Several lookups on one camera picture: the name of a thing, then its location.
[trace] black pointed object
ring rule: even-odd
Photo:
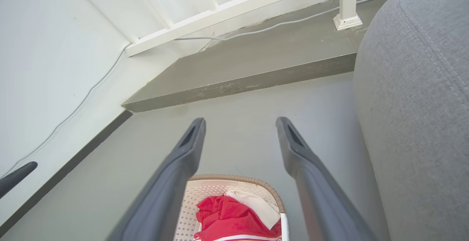
[[[31,161],[18,168],[16,171],[0,179],[0,198],[5,196],[13,187],[28,176],[37,167],[37,162]]]
[[[375,241],[358,210],[292,122],[277,119],[278,139],[287,172],[296,181],[311,241]]]
[[[205,133],[205,120],[195,119],[107,241],[174,239],[186,183],[198,169]]]

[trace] white cloth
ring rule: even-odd
[[[250,194],[244,191],[227,191],[226,196],[229,196],[241,204],[251,208],[262,221],[264,226],[269,230],[277,224],[280,219],[280,212],[276,204],[265,201],[263,198]]]

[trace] white plastic basket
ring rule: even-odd
[[[282,241],[288,241],[288,221],[279,194],[260,179],[221,174],[196,175],[189,179],[179,213],[174,241],[193,241],[194,234],[201,231],[201,224],[196,218],[197,204],[209,196],[221,196],[229,190],[245,191],[276,204],[280,210]]]

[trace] painted concrete floor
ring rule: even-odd
[[[32,208],[2,241],[102,241],[196,117],[207,121],[198,174],[237,174],[273,186],[290,240],[307,240],[275,121],[286,116],[322,159],[379,240],[389,234],[355,112],[353,73],[134,115]]]

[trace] gray sofa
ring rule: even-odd
[[[469,240],[469,0],[388,0],[354,93],[392,240]]]

